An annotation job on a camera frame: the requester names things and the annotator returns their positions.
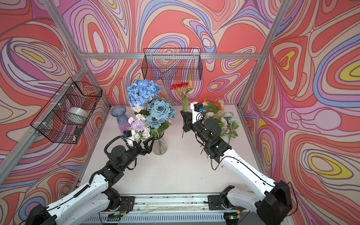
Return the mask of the clear ribbed glass vase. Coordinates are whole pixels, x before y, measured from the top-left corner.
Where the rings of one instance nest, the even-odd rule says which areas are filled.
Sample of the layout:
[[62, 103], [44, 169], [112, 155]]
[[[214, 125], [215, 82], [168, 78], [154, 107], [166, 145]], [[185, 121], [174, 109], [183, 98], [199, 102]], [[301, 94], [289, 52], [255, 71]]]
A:
[[152, 148], [152, 152], [155, 155], [163, 155], [166, 153], [167, 151], [167, 144], [165, 143], [164, 140], [164, 131], [158, 133], [157, 135], [155, 135], [155, 139], [153, 142], [153, 148]]

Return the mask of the teal rose flower stem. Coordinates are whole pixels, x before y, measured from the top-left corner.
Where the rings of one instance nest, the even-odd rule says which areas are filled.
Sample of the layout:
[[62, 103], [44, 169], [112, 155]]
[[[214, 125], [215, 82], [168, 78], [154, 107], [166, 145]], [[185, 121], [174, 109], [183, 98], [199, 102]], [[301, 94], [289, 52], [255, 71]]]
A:
[[161, 97], [154, 98], [147, 104], [146, 123], [151, 130], [151, 136], [161, 138], [165, 130], [171, 125], [171, 120], [176, 118], [176, 109], [170, 101]]

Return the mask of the white purple mixed bouquet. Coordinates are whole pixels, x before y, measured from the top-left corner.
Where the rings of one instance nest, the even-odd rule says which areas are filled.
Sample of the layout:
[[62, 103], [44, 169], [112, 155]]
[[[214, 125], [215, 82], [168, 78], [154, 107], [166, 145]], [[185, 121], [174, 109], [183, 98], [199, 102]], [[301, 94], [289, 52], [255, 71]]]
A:
[[138, 113], [134, 117], [129, 117], [127, 121], [129, 129], [135, 132], [133, 135], [135, 141], [146, 141], [151, 137], [151, 129], [145, 115]]

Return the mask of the red flower stem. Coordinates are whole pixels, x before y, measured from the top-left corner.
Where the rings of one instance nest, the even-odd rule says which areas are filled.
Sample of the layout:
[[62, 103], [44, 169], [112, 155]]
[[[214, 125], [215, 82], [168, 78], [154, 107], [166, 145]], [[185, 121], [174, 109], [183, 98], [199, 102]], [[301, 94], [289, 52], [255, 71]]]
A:
[[193, 88], [189, 86], [188, 82], [181, 82], [181, 83], [171, 84], [170, 89], [180, 94], [181, 102], [182, 102], [182, 111], [187, 112], [189, 105], [188, 94], [190, 91], [193, 90]]

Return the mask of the white green flower bunch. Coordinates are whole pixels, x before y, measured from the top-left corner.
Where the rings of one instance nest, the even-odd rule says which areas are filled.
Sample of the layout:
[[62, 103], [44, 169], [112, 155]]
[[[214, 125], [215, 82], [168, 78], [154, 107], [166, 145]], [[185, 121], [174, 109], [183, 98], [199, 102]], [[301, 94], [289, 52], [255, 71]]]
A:
[[221, 137], [227, 137], [228, 144], [232, 139], [238, 137], [237, 129], [240, 127], [240, 123], [232, 112], [206, 112], [205, 119], [216, 119], [218, 121]]

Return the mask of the blue purple glass vase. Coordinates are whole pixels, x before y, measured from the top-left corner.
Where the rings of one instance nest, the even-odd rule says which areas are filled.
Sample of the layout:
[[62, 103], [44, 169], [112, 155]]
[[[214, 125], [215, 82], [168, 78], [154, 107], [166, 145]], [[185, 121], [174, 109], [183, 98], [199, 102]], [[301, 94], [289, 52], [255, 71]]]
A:
[[114, 106], [110, 110], [110, 114], [117, 120], [118, 127], [120, 132], [124, 132], [128, 129], [128, 116], [127, 116], [127, 109], [125, 106]]

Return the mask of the blue hydrangea flower stem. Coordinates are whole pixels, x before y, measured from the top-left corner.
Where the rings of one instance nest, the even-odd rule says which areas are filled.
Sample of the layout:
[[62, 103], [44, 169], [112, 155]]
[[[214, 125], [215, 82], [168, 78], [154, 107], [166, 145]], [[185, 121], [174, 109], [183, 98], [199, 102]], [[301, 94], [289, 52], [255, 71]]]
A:
[[126, 100], [133, 111], [140, 111], [161, 93], [161, 89], [162, 87], [152, 80], [137, 80], [127, 87]]

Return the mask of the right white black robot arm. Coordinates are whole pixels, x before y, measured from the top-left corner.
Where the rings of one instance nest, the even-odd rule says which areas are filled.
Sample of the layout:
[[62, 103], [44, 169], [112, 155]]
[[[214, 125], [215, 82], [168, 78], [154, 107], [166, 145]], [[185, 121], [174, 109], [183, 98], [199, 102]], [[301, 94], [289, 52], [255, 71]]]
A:
[[262, 174], [242, 159], [220, 136], [219, 123], [215, 119], [200, 120], [202, 112], [181, 111], [183, 131], [193, 131], [211, 160], [228, 168], [237, 175], [253, 194], [228, 186], [221, 194], [225, 208], [242, 207], [256, 212], [266, 225], [279, 225], [293, 208], [289, 184], [276, 182]]

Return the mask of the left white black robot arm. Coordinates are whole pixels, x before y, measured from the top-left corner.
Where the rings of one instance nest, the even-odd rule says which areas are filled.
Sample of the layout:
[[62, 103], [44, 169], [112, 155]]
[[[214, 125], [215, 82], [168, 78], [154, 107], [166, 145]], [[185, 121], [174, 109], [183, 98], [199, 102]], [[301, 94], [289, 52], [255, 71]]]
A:
[[115, 211], [122, 204], [120, 194], [112, 188], [139, 155], [151, 153], [154, 138], [136, 142], [117, 136], [105, 147], [106, 165], [95, 171], [89, 181], [60, 200], [47, 206], [34, 207], [25, 225], [79, 225], [95, 213], [109, 209]]

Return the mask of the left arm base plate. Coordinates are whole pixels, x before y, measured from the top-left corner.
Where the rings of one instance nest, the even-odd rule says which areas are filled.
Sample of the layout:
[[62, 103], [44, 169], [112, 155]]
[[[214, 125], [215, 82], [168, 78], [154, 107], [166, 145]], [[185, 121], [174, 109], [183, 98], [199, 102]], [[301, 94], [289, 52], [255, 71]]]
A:
[[120, 196], [110, 200], [106, 211], [129, 213], [134, 209], [134, 196]]

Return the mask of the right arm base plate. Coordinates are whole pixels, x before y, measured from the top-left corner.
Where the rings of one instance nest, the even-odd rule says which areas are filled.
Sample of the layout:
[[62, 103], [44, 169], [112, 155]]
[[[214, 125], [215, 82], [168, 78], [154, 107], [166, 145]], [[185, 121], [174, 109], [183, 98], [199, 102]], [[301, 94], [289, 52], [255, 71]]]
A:
[[211, 211], [220, 211], [220, 210], [238, 210], [243, 211], [245, 208], [240, 206], [232, 205], [225, 196], [221, 195], [209, 195], [207, 196], [207, 201], [204, 201], [205, 204], [208, 204]]

